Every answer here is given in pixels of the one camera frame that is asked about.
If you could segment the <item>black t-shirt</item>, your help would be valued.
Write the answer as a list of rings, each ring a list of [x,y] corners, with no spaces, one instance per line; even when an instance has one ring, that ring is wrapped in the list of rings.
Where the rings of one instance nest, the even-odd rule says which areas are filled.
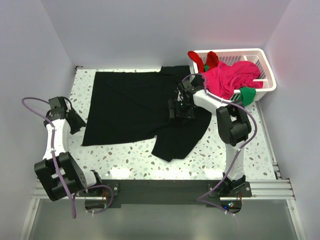
[[[184,159],[211,122],[197,107],[195,117],[170,119],[169,100],[190,74],[187,65],[163,66],[158,72],[97,72],[94,77],[82,145],[133,143],[155,138],[152,154],[165,161]]]

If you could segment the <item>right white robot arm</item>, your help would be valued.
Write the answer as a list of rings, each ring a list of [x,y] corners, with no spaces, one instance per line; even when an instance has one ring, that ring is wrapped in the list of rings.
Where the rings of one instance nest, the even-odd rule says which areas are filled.
[[[249,114],[240,101],[225,100],[204,89],[190,89],[181,91],[177,99],[168,101],[169,118],[194,119],[196,107],[216,116],[218,135],[225,143],[225,171],[222,180],[209,192],[217,191],[233,197],[246,182],[243,148],[249,143],[252,131]]]

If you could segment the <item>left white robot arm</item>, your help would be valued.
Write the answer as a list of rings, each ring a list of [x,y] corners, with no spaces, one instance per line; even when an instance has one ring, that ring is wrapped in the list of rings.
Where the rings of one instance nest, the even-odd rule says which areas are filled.
[[[101,177],[95,170],[82,171],[68,150],[69,135],[86,126],[85,121],[73,109],[55,114],[48,112],[44,120],[47,145],[42,161],[34,164],[34,171],[46,194],[52,201],[71,194],[87,191],[99,196],[104,190]]]

